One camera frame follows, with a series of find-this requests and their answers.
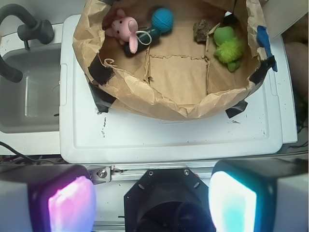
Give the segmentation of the gripper left finger glowing pink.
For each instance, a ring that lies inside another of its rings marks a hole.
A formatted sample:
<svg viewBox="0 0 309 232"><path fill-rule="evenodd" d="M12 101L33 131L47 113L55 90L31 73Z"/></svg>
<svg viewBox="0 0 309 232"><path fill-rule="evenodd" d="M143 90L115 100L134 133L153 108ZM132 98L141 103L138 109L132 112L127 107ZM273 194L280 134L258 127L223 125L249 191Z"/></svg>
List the gripper left finger glowing pink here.
<svg viewBox="0 0 309 232"><path fill-rule="evenodd" d="M84 166L1 165L2 232L89 232L95 217L96 191Z"/></svg>

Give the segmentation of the gripper right finger glowing cyan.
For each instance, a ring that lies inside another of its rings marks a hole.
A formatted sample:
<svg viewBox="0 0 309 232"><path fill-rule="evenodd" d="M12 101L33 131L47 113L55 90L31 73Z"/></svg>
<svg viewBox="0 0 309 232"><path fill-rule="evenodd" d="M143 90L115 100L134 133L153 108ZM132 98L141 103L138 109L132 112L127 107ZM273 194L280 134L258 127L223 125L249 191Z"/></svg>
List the gripper right finger glowing cyan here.
<svg viewBox="0 0 309 232"><path fill-rule="evenodd" d="M307 232L309 162L222 159L212 171L209 206L219 232Z"/></svg>

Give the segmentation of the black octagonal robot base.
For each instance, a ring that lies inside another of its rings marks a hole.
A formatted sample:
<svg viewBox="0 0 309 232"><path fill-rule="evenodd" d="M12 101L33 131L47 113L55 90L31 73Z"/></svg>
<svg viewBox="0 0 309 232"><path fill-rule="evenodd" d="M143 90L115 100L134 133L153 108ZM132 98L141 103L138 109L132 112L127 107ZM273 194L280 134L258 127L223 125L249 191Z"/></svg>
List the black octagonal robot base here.
<svg viewBox="0 0 309 232"><path fill-rule="evenodd" d="M127 232L214 232L209 187L190 169L149 169L124 195Z"/></svg>

